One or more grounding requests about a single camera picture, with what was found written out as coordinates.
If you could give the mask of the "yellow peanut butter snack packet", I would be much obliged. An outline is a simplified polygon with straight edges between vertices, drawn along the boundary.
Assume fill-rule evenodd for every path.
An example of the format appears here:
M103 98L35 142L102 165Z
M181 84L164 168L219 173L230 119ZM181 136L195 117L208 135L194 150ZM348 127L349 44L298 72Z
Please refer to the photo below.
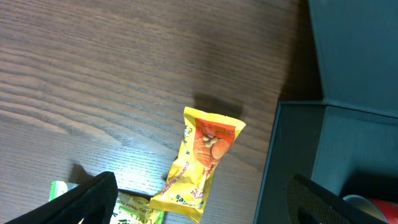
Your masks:
M150 200L150 207L187 216L200 223L214 173L246 123L229 116L186 107L184 137L165 187Z

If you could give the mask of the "red soda can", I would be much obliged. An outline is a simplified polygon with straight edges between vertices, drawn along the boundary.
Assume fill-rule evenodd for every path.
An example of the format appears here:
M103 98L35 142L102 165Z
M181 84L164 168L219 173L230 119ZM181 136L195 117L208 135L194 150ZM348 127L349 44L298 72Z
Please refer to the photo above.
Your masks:
M398 207L394 202L359 195L347 195L343 197L343 200L388 224L397 224Z

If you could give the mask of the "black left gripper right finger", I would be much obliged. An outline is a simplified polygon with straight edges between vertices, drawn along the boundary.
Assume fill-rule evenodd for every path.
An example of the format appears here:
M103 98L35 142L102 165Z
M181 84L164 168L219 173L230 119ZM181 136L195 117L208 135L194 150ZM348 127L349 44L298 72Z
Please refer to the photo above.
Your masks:
M384 223L300 174L295 174L288 184L287 205L293 224Z

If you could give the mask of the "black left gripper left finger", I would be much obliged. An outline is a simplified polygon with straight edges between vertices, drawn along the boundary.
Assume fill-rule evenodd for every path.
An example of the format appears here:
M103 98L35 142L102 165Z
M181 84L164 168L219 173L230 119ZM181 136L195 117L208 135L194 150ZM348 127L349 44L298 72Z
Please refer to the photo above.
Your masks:
M118 186L114 173L102 172L6 224L108 224L117 197Z

